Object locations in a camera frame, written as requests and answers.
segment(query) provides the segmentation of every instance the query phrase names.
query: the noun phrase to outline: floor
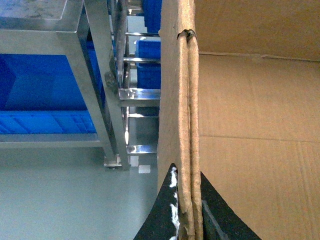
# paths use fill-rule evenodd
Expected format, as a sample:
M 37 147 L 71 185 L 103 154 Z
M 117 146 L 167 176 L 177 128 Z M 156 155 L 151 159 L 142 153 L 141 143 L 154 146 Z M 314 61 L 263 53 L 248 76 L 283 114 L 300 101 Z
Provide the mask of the floor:
M 0 240 L 132 240 L 157 196 L 150 173 L 103 167 L 100 148 L 0 152 Z

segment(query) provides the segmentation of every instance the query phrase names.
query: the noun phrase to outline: black material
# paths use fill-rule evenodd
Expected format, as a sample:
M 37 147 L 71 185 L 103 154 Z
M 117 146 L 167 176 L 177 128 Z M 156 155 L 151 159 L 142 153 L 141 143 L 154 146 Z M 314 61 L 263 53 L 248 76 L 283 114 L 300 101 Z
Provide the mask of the black material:
M 201 195 L 205 240 L 261 240 L 228 206 L 203 173 Z
M 177 187 L 170 187 L 172 170 L 175 167 L 171 164 L 151 212 L 133 240 L 169 240 L 176 235 L 170 206 L 177 202 L 174 197 Z

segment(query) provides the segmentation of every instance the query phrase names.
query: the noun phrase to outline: cardboard box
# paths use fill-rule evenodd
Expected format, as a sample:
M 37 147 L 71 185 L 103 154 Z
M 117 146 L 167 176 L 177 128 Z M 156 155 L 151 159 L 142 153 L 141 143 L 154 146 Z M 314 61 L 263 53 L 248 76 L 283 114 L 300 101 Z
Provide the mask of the cardboard box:
M 319 13 L 163 0 L 158 175 L 178 167 L 182 239 L 202 239 L 200 171 L 263 240 L 320 239 Z

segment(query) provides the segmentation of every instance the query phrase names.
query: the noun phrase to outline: blue crate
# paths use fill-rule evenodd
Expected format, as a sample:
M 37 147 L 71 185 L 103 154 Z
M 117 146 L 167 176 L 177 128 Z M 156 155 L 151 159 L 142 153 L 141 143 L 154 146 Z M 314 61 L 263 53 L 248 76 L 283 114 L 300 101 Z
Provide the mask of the blue crate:
M 139 89 L 160 89 L 161 88 L 161 67 L 145 66 L 139 64 L 137 69 L 137 88 Z
M 137 58 L 160 59 L 161 42 L 153 40 L 136 41 L 135 56 Z
M 92 43 L 88 51 L 104 103 Z M 95 132 L 66 56 L 0 54 L 0 134 Z
M 136 42 L 137 58 L 160 59 L 161 42 L 139 40 Z M 137 63 L 137 87 L 139 89 L 161 88 L 161 65 L 158 63 Z
M 142 7 L 148 33 L 157 33 L 161 26 L 162 0 L 144 0 Z
M 88 111 L 0 111 L 0 134 L 89 134 Z

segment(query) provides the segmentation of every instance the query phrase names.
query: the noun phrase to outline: metal shelf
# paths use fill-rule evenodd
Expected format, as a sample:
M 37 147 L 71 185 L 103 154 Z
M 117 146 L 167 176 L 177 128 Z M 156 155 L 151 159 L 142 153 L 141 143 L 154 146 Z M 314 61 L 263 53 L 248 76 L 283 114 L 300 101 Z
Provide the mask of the metal shelf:
M 117 157 L 107 131 L 109 111 L 103 107 L 84 44 L 89 31 L 84 1 L 63 4 L 58 6 L 59 17 L 50 17 L 47 9 L 39 9 L 34 17 L 0 17 L 0 54 L 65 55 L 97 134 L 1 134 L 0 148 L 102 147 L 105 159 L 113 162 Z
M 161 95 L 160 89 L 130 88 L 130 69 L 134 68 L 136 63 L 160 63 L 160 60 L 126 57 L 129 56 L 129 37 L 159 37 L 159 35 L 128 32 L 127 16 L 142 15 L 141 0 L 110 0 L 108 5 L 105 0 L 84 0 L 84 5 L 117 145 L 117 160 L 105 162 L 104 165 L 122 166 L 126 170 L 129 168 L 129 156 L 157 152 L 156 145 L 128 145 L 130 118 L 158 117 L 154 113 L 130 114 L 129 107 L 158 107 Z

